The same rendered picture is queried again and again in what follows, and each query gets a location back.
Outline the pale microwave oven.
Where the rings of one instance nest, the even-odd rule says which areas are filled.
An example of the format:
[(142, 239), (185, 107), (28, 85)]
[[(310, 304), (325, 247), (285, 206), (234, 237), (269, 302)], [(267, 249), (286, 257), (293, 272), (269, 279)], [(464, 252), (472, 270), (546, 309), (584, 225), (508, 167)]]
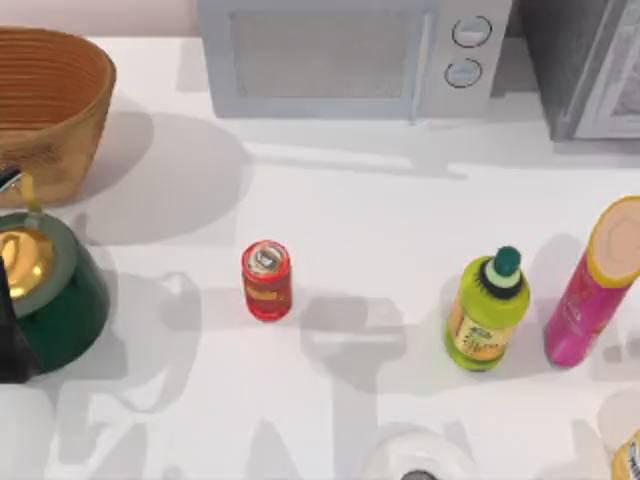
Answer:
[[(228, 118), (410, 120), (423, 16), (432, 15), (420, 117), (469, 118), (489, 101), (513, 0), (197, 0), (215, 113)], [(458, 20), (492, 24), (462, 48)], [(444, 80), (452, 62), (483, 67), (473, 86)]]

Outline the green kettle with gold lid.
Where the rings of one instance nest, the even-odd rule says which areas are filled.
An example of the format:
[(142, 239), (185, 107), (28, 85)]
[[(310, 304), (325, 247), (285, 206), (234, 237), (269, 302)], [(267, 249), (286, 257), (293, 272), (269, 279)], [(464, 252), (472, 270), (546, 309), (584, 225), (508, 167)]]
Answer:
[(17, 166), (0, 170), (0, 193), (10, 188), (17, 189), (25, 208), (0, 215), (0, 256), (19, 327), (33, 352), (35, 377), (65, 367), (89, 349), (106, 324), (110, 298), (85, 245), (43, 211), (32, 176)]

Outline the green bottle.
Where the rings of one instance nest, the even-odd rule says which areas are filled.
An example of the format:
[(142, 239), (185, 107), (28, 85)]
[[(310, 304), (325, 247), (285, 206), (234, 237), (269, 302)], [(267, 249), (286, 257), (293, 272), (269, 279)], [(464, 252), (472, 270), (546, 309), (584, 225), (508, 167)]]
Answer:
[(471, 261), (462, 272), (444, 330), (452, 360), (469, 371), (488, 371), (497, 365), (530, 297), (515, 247), (502, 246), (491, 256)]

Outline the woven brown basket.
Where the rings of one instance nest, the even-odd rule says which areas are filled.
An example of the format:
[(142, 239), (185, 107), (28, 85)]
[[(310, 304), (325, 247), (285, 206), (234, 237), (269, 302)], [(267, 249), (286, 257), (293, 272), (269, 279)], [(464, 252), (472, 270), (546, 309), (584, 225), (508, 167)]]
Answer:
[(0, 169), (30, 174), (45, 205), (70, 201), (95, 159), (115, 83), (112, 59), (85, 38), (0, 26)]

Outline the round microwave knob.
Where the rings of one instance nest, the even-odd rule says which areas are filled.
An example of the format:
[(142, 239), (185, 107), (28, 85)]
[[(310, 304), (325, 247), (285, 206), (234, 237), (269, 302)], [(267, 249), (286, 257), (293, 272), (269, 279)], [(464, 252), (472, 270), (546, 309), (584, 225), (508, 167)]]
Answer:
[(482, 65), (474, 59), (450, 63), (444, 71), (444, 80), (455, 89), (465, 89), (475, 85), (483, 75)]
[(452, 28), (452, 39), (462, 48), (477, 48), (488, 41), (492, 30), (486, 17), (476, 15), (458, 20)]

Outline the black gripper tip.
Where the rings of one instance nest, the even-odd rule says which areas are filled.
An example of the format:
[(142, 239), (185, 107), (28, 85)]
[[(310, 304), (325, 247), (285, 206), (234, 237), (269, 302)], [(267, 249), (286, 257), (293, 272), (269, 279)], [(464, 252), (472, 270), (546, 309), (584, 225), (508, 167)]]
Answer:
[(34, 375), (33, 352), (19, 327), (0, 256), (0, 384), (23, 384)]

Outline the pink tube can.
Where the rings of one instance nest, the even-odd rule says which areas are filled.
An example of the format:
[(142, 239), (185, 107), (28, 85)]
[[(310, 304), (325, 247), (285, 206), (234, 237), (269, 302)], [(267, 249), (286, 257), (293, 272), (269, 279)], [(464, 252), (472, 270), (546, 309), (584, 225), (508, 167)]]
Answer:
[(640, 277), (640, 195), (613, 202), (594, 225), (544, 331), (551, 364), (580, 364)]

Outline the yellow bottle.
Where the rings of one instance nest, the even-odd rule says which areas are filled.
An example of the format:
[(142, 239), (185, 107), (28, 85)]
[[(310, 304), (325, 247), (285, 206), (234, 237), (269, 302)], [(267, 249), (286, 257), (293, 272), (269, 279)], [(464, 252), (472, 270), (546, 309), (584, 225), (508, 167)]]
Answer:
[(640, 480), (640, 429), (616, 450), (611, 480)]

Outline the red can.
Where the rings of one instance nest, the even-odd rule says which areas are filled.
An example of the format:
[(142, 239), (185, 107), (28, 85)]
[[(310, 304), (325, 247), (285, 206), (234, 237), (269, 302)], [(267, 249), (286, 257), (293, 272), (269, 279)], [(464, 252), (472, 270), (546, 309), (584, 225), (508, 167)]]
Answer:
[(292, 264), (287, 249), (274, 240), (249, 245), (241, 257), (247, 308), (262, 322), (276, 322), (290, 311)]

